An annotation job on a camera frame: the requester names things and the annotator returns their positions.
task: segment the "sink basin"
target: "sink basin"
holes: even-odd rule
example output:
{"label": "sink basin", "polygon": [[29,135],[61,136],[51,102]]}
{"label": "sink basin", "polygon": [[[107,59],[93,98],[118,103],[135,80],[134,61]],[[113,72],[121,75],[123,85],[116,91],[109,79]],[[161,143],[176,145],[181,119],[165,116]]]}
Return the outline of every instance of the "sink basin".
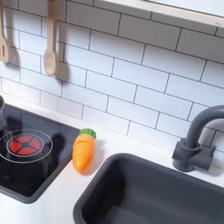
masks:
{"label": "sink basin", "polygon": [[116,154],[80,196],[73,218],[75,224],[223,224],[224,188]]}

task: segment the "utensil handle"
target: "utensil handle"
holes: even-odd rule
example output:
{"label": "utensil handle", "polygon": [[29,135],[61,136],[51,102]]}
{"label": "utensil handle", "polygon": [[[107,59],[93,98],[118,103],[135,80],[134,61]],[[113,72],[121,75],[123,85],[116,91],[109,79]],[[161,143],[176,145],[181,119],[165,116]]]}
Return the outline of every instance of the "utensil handle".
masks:
{"label": "utensil handle", "polygon": [[0,0],[0,35],[4,37],[4,5]]}
{"label": "utensil handle", "polygon": [[48,0],[47,49],[54,52],[56,51],[57,17],[58,0]]}

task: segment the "white shelf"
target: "white shelf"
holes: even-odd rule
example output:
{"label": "white shelf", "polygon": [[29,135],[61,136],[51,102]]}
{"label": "white shelf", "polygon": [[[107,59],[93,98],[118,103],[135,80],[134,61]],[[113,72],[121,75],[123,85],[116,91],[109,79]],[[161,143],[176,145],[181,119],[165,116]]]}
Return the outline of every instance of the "white shelf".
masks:
{"label": "white shelf", "polygon": [[176,18],[184,18],[195,22],[224,27],[224,17],[197,12],[193,10],[185,10],[182,8],[164,5],[160,3],[152,3],[144,0],[104,0],[114,4],[126,5],[145,11],[153,11]]}

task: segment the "wooden spatula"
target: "wooden spatula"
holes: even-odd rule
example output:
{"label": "wooden spatula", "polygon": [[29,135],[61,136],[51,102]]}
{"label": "wooden spatula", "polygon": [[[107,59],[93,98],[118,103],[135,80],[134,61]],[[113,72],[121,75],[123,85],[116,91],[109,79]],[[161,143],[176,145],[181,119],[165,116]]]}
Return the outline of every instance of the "wooden spatula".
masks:
{"label": "wooden spatula", "polygon": [[45,71],[49,76],[54,76],[58,71],[58,54],[56,53],[56,31],[58,0],[47,0],[48,21],[47,21],[47,48],[44,55]]}
{"label": "wooden spatula", "polygon": [[4,6],[3,0],[0,0],[0,61],[9,62],[10,47],[4,36]]}

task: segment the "carrot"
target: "carrot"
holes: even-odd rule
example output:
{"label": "carrot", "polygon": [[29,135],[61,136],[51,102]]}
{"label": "carrot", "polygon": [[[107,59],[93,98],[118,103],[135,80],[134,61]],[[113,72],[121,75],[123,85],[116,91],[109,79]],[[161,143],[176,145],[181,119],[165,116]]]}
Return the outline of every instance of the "carrot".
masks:
{"label": "carrot", "polygon": [[90,164],[95,151],[96,134],[92,129],[83,129],[73,143],[73,167],[83,172]]}

